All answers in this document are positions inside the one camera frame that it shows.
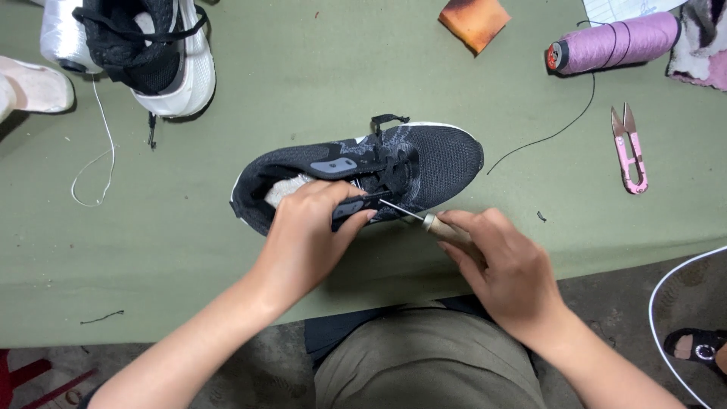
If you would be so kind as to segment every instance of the green cloth surface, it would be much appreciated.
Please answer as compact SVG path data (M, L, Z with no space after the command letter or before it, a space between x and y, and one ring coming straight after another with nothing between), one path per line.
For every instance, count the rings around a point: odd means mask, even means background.
M264 237L228 204L238 174L282 146L371 133L378 114L445 122L483 145L485 167L438 207L498 207L551 254L558 278L651 263L727 244L725 95L647 65L549 76L544 50L585 19L579 0L502 0L513 17L473 57L437 16L446 0L202 3L217 92L199 118L160 121L120 83L97 83L116 150L99 207L73 201L78 171L108 149L92 83L63 115L0 126L0 346L157 341L254 263ZM32 63L42 9L0 1L0 54ZM628 194L610 108L631 105L649 190ZM100 199L111 158L76 191ZM546 217L543 223L537 217ZM634 283L639 277L633 277ZM333 275L279 322L468 291L435 240L391 222L365 228ZM124 310L106 320L90 321Z

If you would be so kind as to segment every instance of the black shoelace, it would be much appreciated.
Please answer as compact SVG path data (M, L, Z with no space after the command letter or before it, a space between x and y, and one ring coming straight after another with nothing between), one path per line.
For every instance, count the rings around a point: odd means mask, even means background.
M409 158L407 158L405 153L401 150L397 151L395 154L393 154L393 152L389 153L384 158L381 157L382 152L384 151L381 124L393 121L394 119L404 124L409 122L409 117L396 116L392 114L384 114L371 118L371 122L376 125L376 132L374 134L374 159L377 162L382 161L386 163L386 168L377 173L379 183L377 184L376 190L386 188L391 191L394 197L401 197L406 193L406 168L409 164Z
M76 7L71 12L71 15L73 15L73 18L75 18L80 24L84 24L84 20L88 19L96 24L105 25L106 28L129 41L146 40L155 43L171 43L196 34L197 31L199 31L199 29L207 23L209 18L207 17L207 13L204 11L204 9L196 4L194 6L194 9L195 11L197 11L197 14L201 16L199 21L194 25L194 27L190 28L189 30L178 31L176 33L144 34L138 33L136 31L121 30L113 21L111 21L111 19L104 17L103 15L94 10L85 9L83 7Z

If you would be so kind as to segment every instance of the concrete floor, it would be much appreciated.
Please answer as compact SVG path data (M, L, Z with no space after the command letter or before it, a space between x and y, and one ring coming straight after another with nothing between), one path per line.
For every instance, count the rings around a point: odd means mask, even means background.
M696 400L659 356L647 316L651 291L664 274L683 260L565 279L559 286L569 307L600 337L690 405ZM723 295L727 282L721 280L725 267L727 252L690 264L665 282L654 308L661 339L681 327L725 327ZM120 344L14 350L11 365L45 356L59 373L98 368L100 373L90 379L90 385L85 386L88 388L112 376L147 347L148 344ZM550 408L582 407L557 370L540 359L536 359L535 365ZM712 408L727 408L727 387L708 368L685 361L674 365ZM11 408L30 402L50 383L51 376L41 376L21 386ZM313 378L303 347L303 325L293 322L269 327L240 348L207 383L192 408L312 408L313 403Z

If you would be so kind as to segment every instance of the pink scissors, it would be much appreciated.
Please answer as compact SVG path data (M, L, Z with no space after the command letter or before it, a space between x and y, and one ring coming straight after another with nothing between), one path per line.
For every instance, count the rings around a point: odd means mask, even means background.
M634 123L634 115L631 113L628 103L624 103L624 121L621 122L618 115L616 115L616 109L611 107L611 126L614 128L614 142L616 143L616 152L619 155L619 162L621 162L621 178L624 180L624 187L626 191L631 194L642 194L648 189L648 183L646 182L646 169L643 167L643 158L641 157L641 146L638 142L638 136L636 135L636 123ZM633 157L629 158L626 154L626 142L624 141L624 134L628 135L631 144L631 152ZM636 172L638 173L638 182L633 183L631 181L631 175L629 175L629 165L636 164Z

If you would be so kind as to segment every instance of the sandal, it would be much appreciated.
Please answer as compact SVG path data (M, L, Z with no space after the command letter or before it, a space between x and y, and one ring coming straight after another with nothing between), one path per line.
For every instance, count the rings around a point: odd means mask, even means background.
M717 351L727 344L727 330L708 331L697 328L682 328L676 330L664 339L664 352L672 357L676 357L675 350L677 342L686 335L692 335L691 349L687 360L706 365L709 369L717 373L723 381L727 382L727 374L715 362Z

